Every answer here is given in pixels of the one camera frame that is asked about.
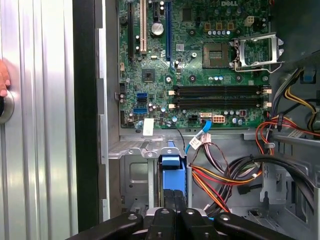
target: sticker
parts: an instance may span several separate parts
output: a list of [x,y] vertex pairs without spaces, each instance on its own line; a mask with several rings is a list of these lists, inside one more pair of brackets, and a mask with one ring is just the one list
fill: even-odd
[[296,139],[298,139],[298,138],[300,138],[303,134],[304,134],[304,133],[303,133],[302,131],[299,131],[299,130],[295,129],[295,130],[293,130],[293,131],[288,135],[288,137],[289,137],[289,138],[296,138]]
[[191,139],[191,141],[189,142],[190,146],[194,149],[197,150],[201,145],[202,142],[199,141],[195,136]]
[[154,118],[145,118],[143,123],[143,136],[152,136],[154,134]]

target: dimm slot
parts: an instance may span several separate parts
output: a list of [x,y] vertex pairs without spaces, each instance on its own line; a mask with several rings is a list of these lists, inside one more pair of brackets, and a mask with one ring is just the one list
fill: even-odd
[[128,59],[134,60],[134,6],[132,2],[127,3],[128,20]]
[[200,109],[200,108],[213,108],[213,109],[226,109],[226,108],[258,108],[263,105],[261,98],[226,98],[226,99],[174,99],[171,109]]
[[147,54],[147,0],[140,0],[140,52]]
[[244,96],[263,93],[263,86],[173,86],[176,97]]
[[171,1],[165,2],[165,56],[167,61],[171,61],[172,53],[172,17],[171,17]]

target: expansion slot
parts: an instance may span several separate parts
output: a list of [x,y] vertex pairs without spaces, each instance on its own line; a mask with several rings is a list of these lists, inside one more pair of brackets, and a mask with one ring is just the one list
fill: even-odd
[[173,99],[170,109],[228,109],[260,108],[265,103],[262,98],[181,98]]
[[165,56],[166,60],[171,62],[172,53],[172,17],[171,17],[171,1],[165,2]]
[[140,52],[147,54],[147,0],[140,0]]
[[134,5],[131,2],[128,5],[128,58],[129,61],[134,60]]
[[212,95],[244,96],[270,94],[270,86],[173,86],[169,95],[176,97],[203,97]]

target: finger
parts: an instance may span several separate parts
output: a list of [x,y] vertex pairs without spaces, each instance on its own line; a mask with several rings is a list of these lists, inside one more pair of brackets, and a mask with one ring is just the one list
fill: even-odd
[[0,60],[0,73],[3,76],[4,84],[10,86],[10,76],[4,61]]
[[7,86],[5,85],[4,76],[0,71],[0,97],[6,97],[7,95]]

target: side panel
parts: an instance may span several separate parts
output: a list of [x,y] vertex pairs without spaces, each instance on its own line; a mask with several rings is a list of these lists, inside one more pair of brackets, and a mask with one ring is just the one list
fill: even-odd
[[78,232],[72,2],[1,0],[15,109],[0,127],[0,239]]

